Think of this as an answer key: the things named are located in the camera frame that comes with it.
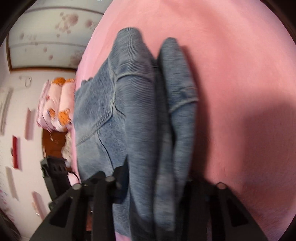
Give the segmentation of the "blue denim jacket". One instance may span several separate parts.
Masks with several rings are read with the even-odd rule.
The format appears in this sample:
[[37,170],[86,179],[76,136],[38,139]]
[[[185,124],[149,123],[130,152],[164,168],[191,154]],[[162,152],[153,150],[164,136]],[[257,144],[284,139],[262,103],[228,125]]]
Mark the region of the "blue denim jacket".
[[115,230],[132,240],[175,240],[177,207],[195,138],[197,90],[184,53],[166,39],[154,58],[138,29],[118,32],[97,74],[75,93],[76,156],[82,180],[128,162]]

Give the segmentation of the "beige crumpled cloth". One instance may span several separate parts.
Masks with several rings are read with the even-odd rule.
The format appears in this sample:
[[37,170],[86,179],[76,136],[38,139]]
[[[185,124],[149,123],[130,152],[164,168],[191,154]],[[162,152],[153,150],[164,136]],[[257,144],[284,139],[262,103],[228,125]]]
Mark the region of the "beige crumpled cloth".
[[66,166],[68,168],[71,168],[71,164],[72,164],[72,136],[71,133],[68,132],[65,135],[66,138],[66,142],[64,147],[62,148],[61,154],[63,159],[65,159],[66,161]]

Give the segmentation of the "dark wooden headboard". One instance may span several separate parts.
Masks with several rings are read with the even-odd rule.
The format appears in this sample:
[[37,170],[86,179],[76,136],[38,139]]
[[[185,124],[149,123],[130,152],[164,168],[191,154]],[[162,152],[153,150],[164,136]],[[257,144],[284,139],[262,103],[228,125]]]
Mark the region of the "dark wooden headboard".
[[62,158],[62,149],[66,144],[67,132],[42,131],[43,157]]

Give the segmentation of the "pink bear print quilt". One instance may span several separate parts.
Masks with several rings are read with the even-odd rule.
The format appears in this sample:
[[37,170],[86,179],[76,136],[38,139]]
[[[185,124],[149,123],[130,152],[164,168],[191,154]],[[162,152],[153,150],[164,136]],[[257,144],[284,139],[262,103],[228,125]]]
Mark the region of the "pink bear print quilt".
[[76,80],[57,77],[43,86],[37,125],[49,132],[68,132],[72,128]]

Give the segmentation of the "floral sliding wardrobe doors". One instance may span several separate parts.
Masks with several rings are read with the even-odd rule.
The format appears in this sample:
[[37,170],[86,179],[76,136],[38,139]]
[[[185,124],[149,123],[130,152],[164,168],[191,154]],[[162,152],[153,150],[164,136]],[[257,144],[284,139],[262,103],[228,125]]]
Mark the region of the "floral sliding wardrobe doors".
[[6,37],[10,71],[76,70],[111,1],[35,1]]

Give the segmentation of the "pink bed sheet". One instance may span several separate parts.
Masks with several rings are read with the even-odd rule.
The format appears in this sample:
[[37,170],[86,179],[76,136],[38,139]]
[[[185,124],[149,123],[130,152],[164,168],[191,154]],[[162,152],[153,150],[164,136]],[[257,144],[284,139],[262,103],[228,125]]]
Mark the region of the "pink bed sheet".
[[113,1],[76,78],[93,77],[116,34],[138,28],[153,55],[184,47],[199,91],[192,170],[231,187],[269,240],[295,216],[295,43],[261,1]]

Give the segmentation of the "red wall shelf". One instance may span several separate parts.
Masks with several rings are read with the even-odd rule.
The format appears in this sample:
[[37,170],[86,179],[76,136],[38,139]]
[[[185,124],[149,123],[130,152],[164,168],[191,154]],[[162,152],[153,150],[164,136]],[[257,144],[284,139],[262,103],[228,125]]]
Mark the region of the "red wall shelf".
[[12,145],[11,145],[11,156],[12,156],[12,165],[16,170],[22,170],[21,166],[21,144],[20,138],[12,136]]

